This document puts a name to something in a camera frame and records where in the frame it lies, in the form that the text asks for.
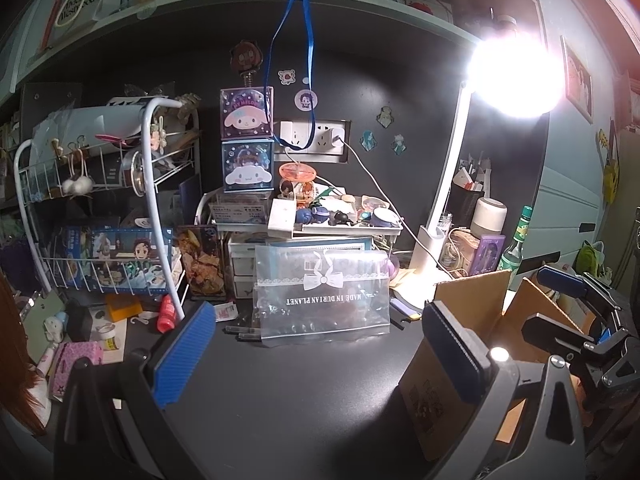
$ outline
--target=clear plastic bag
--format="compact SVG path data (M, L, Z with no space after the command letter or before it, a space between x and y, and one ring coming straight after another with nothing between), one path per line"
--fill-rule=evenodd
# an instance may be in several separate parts
M266 346L389 332L382 251L255 249L255 307Z

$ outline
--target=bright light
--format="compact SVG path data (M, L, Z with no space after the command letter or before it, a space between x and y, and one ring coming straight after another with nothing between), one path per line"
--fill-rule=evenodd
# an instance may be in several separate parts
M538 117L552 110L564 89L561 61L523 35L482 42L468 70L478 95L514 117Z
M509 352L499 346L491 348L489 354L491 355L491 359L498 363L503 363L509 359Z

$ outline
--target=blue lanyard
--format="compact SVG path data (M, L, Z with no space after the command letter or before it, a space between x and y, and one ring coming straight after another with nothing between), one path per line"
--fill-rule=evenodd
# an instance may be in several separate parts
M284 15L282 17L282 20L280 21L280 25L278 25L278 28L276 29L276 32L274 33L273 38L271 39L271 45L269 46L269 52L267 54L267 60L266 60L267 67L264 74L264 112L267 115L268 119L270 118L271 111L269 110L270 103L269 103L269 100L267 99L267 83L269 81L269 72L271 70L271 54L273 53L273 43L276 41L276 36L280 32L282 25L284 25L284 22L287 20L287 16L289 15L291 8L293 7L294 1L295 0L289 0L289 2L287 3L287 8L284 11ZM308 56L306 59L306 63L307 63L307 72L308 72L308 78L309 78L309 91L311 92L311 67L314 62L314 32L313 32L313 28L311 27L311 9L309 6L309 0L302 0L302 9L305 15L306 38L308 40ZM308 141L306 142L306 146L303 146L302 148L300 148L300 146L294 146L293 144L289 144L286 140L282 140L280 137L276 136L275 133L273 134L273 136L281 146L285 146L286 148L291 148L292 150L295 150L298 152L300 150L306 150L309 146L311 146L311 144L314 141L315 132L316 132L316 114L314 112L313 99L311 99L311 133L309 135Z

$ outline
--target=glass bottle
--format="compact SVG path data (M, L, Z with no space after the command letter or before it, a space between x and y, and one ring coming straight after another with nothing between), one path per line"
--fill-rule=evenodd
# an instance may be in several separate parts
M511 277L509 279L509 285L513 282L513 279L520 268L522 263L522 244L524 238L527 236L527 230L529 229L529 222L531 222L531 214L533 209L526 205L522 208L522 215L520 215L520 221L516 232L513 234L513 240L511 245L502 253L500 257L500 263L497 270L510 270Z

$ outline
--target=wall socket panel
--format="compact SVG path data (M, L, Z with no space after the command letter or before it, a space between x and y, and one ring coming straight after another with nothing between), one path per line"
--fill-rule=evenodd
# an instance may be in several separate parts
M289 150L299 160L316 162L344 162L347 149L343 142L349 142L351 121L316 121L316 134L311 145L304 150ZM280 121L276 124L278 136L294 146L305 146L311 132L310 121ZM284 160L284 147L276 144L276 160Z

